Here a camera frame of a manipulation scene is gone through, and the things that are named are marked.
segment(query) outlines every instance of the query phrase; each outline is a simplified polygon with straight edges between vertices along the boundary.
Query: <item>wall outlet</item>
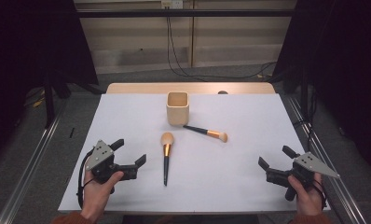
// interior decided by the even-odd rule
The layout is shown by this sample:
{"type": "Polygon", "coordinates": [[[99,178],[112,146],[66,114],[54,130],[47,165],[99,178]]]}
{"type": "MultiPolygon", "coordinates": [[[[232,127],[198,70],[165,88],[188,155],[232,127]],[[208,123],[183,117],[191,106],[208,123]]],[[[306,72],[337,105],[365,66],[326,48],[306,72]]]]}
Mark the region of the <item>wall outlet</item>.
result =
{"type": "Polygon", "coordinates": [[[183,0],[172,0],[173,9],[183,9],[183,0]]]}
{"type": "Polygon", "coordinates": [[[161,1],[161,8],[162,9],[172,8],[172,0],[162,0],[161,1]]]}

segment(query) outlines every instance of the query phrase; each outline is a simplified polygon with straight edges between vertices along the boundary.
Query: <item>brush holder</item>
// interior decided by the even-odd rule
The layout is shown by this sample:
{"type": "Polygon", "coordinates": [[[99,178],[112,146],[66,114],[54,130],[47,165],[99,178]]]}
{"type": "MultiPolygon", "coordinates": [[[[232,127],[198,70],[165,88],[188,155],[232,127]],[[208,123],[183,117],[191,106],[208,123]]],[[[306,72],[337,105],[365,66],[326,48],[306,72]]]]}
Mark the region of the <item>brush holder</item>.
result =
{"type": "Polygon", "coordinates": [[[171,125],[185,125],[189,118],[189,97],[187,92],[169,92],[166,104],[168,122],[171,125]]]}

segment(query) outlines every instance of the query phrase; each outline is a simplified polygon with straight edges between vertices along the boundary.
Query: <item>makeup brush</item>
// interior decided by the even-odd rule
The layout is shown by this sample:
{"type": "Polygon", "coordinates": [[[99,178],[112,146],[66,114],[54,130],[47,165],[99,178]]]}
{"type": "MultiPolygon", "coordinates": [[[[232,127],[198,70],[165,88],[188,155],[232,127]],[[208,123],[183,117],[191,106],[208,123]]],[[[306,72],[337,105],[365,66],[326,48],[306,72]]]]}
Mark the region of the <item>makeup brush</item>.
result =
{"type": "Polygon", "coordinates": [[[192,131],[197,132],[197,133],[203,133],[203,134],[209,135],[209,136],[214,137],[214,138],[219,138],[223,142],[226,142],[228,140],[228,135],[226,133],[220,133],[220,132],[217,132],[217,131],[201,129],[201,128],[192,127],[192,126],[188,126],[188,125],[183,125],[183,128],[192,130],[192,131]]]}
{"type": "Polygon", "coordinates": [[[164,133],[161,137],[161,144],[163,145],[163,184],[168,184],[168,170],[169,170],[169,156],[171,155],[171,147],[174,138],[171,133],[164,133]]]}

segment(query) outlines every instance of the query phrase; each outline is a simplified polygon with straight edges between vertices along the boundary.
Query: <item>white paper sheet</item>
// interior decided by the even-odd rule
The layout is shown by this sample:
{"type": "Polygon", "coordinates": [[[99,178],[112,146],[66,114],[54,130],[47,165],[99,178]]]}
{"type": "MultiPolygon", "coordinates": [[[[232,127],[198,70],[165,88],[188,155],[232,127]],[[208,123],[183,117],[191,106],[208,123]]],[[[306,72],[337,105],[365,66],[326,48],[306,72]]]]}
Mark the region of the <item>white paper sheet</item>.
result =
{"type": "Polygon", "coordinates": [[[115,163],[133,164],[143,154],[147,162],[135,180],[119,182],[106,211],[140,214],[210,214],[292,211],[286,188],[268,183],[258,158],[270,167],[289,170],[286,145],[304,150],[278,94],[190,94],[188,125],[228,134],[227,143],[183,128],[166,119],[166,94],[106,94],[89,129],[59,211],[80,210],[78,170],[99,139],[112,144],[124,138],[115,163]],[[172,132],[174,144],[168,186],[163,185],[160,137],[172,132]]]}

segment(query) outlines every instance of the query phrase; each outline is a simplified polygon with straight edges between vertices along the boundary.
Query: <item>sleeve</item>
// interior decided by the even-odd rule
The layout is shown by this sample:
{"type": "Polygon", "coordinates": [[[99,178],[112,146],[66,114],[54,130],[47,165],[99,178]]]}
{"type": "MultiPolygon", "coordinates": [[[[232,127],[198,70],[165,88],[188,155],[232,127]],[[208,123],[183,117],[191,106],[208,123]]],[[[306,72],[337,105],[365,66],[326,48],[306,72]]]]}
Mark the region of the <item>sleeve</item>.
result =
{"type": "Polygon", "coordinates": [[[330,219],[323,213],[317,216],[296,215],[289,224],[330,224],[330,219]]]}
{"type": "Polygon", "coordinates": [[[55,217],[51,224],[92,224],[83,218],[79,213],[72,212],[69,215],[55,217]]]}

